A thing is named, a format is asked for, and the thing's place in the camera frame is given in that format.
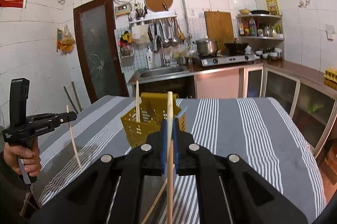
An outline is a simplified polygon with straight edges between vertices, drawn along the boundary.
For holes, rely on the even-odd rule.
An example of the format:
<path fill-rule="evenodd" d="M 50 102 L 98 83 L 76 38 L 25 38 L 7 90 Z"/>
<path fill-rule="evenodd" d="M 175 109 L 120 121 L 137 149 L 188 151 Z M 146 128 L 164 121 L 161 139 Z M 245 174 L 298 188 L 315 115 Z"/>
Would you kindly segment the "person left hand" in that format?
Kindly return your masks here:
<path fill-rule="evenodd" d="M 25 172 L 31 177 L 36 177 L 41 171 L 40 149 L 38 147 L 38 139 L 34 138 L 30 148 L 23 146 L 14 146 L 5 143 L 3 150 L 3 159 L 6 164 L 12 168 L 14 172 L 21 175 L 18 164 L 18 158 L 23 159 Z"/>

